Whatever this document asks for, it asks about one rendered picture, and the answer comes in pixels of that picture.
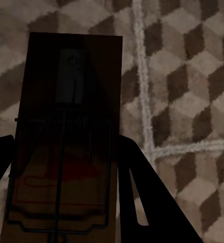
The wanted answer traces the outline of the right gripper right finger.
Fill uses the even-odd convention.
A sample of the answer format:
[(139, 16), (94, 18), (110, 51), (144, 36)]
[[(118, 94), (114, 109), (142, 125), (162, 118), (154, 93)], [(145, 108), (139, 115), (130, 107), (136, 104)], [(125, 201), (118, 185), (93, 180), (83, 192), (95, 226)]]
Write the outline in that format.
[[(135, 141), (117, 137), (121, 243), (203, 243)], [(131, 169), (149, 226), (137, 221)]]

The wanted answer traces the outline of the mousetrap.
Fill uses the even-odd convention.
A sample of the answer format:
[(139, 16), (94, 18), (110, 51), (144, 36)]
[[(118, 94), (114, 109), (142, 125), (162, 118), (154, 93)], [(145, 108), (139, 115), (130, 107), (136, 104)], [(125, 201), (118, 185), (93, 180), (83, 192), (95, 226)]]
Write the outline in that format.
[(30, 32), (0, 243), (115, 243), (122, 42)]

